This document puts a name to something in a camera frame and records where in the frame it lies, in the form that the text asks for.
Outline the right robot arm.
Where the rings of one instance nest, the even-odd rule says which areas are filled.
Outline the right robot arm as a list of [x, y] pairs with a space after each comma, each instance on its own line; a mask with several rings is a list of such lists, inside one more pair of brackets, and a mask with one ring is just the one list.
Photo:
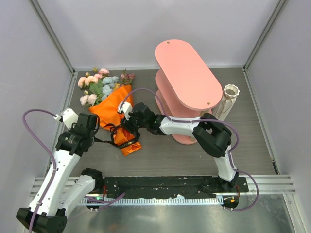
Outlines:
[[212, 156], [218, 168], [220, 188], [226, 192], [237, 186], [239, 172], [234, 166], [231, 152], [232, 132], [229, 124], [217, 120], [206, 113], [196, 118], [176, 118], [167, 115], [156, 115], [144, 103], [132, 106], [121, 102], [118, 113], [124, 114], [121, 126], [135, 136], [140, 128], [145, 128], [153, 135], [183, 135], [194, 137], [205, 153]]

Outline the black ribbon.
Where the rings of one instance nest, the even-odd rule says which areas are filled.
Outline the black ribbon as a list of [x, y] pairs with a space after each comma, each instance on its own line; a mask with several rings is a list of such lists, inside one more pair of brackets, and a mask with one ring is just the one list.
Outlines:
[[122, 125], [116, 126], [112, 123], [106, 124], [105, 126], [103, 126], [103, 129], [110, 132], [110, 139], [101, 140], [95, 137], [94, 142], [108, 143], [119, 149], [125, 149], [130, 147], [138, 149], [141, 148], [141, 144], [139, 143], [140, 134], [138, 130], [130, 132]]

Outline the orange flower bouquet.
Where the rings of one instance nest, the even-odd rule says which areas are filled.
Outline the orange flower bouquet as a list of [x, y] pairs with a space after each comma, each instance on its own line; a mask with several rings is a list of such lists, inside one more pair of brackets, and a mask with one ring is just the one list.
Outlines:
[[[78, 79], [77, 86], [84, 92], [80, 97], [80, 104], [98, 115], [102, 129], [109, 123], [118, 126], [124, 117], [124, 114], [117, 112], [118, 105], [124, 100], [134, 105], [133, 97], [127, 95], [132, 91], [135, 74], [128, 73], [126, 69], [120, 76], [112, 76], [105, 68], [94, 69], [94, 72], [87, 72]], [[139, 149], [130, 147], [120, 150], [124, 156], [128, 156]]]

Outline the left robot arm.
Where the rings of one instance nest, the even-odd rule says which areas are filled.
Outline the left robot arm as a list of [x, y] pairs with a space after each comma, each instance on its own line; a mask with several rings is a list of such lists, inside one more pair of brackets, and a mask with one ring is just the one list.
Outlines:
[[100, 171], [86, 168], [75, 184], [65, 190], [68, 178], [82, 154], [93, 145], [98, 124], [78, 121], [70, 130], [62, 133], [52, 157], [52, 167], [36, 197], [27, 208], [20, 208], [17, 219], [29, 232], [61, 233], [74, 208], [90, 192], [97, 194], [103, 189]]

